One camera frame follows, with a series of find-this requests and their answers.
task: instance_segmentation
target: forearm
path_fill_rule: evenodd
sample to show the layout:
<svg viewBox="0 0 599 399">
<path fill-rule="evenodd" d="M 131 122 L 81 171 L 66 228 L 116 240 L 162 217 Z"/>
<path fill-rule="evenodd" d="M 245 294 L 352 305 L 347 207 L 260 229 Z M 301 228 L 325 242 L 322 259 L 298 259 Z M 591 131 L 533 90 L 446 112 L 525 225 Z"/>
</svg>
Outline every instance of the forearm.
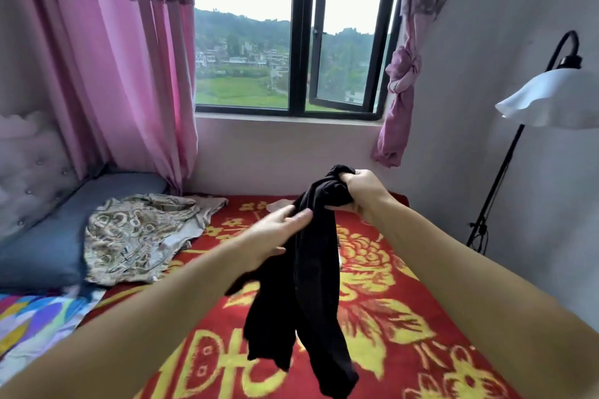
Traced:
<svg viewBox="0 0 599 399">
<path fill-rule="evenodd" d="M 599 335 L 532 284 L 390 199 L 370 215 L 453 322 L 521 395 L 585 396 Z"/>
<path fill-rule="evenodd" d="M 237 243 L 209 251 L 78 329 L 0 397 L 131 399 L 245 271 Z"/>
</svg>

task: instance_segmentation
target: blue pillow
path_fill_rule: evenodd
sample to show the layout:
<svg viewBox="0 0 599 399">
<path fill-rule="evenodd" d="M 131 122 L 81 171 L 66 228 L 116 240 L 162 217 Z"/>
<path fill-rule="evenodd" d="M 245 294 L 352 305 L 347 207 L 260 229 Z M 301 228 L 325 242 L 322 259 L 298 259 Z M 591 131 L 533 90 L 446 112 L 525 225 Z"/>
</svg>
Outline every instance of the blue pillow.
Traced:
<svg viewBox="0 0 599 399">
<path fill-rule="evenodd" d="M 87 181 L 46 219 L 0 244 L 0 291 L 44 292 L 85 278 L 83 234 L 108 199 L 161 194 L 166 181 L 149 173 L 103 175 Z"/>
</svg>

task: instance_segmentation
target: left hand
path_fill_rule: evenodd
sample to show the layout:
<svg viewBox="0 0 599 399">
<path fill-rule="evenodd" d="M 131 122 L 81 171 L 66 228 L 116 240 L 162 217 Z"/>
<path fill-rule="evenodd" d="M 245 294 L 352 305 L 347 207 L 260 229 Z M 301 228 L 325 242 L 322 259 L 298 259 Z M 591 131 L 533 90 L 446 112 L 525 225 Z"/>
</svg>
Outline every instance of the left hand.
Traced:
<svg viewBox="0 0 599 399">
<path fill-rule="evenodd" d="M 283 254 L 285 248 L 282 245 L 310 223 L 312 210 L 305 209 L 289 218 L 294 210 L 293 205 L 283 207 L 265 216 L 237 237 L 243 245 L 243 254 L 247 260 L 245 270 L 256 270 L 269 257 Z"/>
</svg>

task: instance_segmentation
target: wall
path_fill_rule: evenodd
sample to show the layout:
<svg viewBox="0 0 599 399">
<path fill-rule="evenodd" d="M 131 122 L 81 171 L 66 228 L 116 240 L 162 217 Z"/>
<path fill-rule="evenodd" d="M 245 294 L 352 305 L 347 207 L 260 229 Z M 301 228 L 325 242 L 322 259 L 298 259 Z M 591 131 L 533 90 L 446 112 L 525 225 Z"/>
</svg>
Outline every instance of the wall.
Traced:
<svg viewBox="0 0 599 399">
<path fill-rule="evenodd" d="M 0 0 L 0 115 L 44 107 L 44 84 L 17 0 Z"/>
<path fill-rule="evenodd" d="M 546 0 L 449 0 L 423 51 L 410 144 L 401 168 L 369 159 L 372 125 L 198 118 L 190 190 L 302 192 L 332 165 L 371 168 L 448 232 L 475 218 L 468 191 L 483 157 L 493 105 Z"/>
<path fill-rule="evenodd" d="M 543 71 L 568 30 L 599 73 L 599 0 L 550 0 L 514 60 L 504 96 Z M 488 189 L 517 128 L 496 116 L 480 169 Z M 527 128 L 490 217 L 488 255 L 599 329 L 599 130 Z"/>
</svg>

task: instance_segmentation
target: window sill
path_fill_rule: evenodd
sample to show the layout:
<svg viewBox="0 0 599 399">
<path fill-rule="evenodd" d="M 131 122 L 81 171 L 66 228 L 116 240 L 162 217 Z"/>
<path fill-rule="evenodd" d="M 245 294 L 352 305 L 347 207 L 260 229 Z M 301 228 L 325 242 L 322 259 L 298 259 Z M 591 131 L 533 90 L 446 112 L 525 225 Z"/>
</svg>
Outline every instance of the window sill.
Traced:
<svg viewBox="0 0 599 399">
<path fill-rule="evenodd" d="M 321 119 L 310 117 L 277 117 L 274 115 L 244 115 L 224 114 L 213 112 L 196 112 L 197 119 L 246 120 L 253 122 L 288 122 L 288 123 L 317 123 L 320 125 L 357 125 L 366 127 L 381 127 L 383 120 L 352 120 L 352 119 Z"/>
</svg>

